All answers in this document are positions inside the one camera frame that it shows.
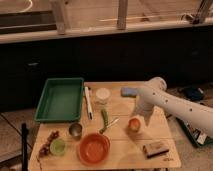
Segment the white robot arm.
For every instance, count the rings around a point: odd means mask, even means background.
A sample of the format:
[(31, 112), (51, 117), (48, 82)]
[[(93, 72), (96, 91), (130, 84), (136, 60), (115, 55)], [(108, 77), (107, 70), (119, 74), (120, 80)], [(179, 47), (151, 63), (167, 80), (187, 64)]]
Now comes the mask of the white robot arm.
[(213, 108), (173, 96), (166, 89), (161, 77), (143, 81), (137, 87), (135, 112), (144, 117), (145, 124), (149, 125), (154, 107), (158, 106), (213, 138)]

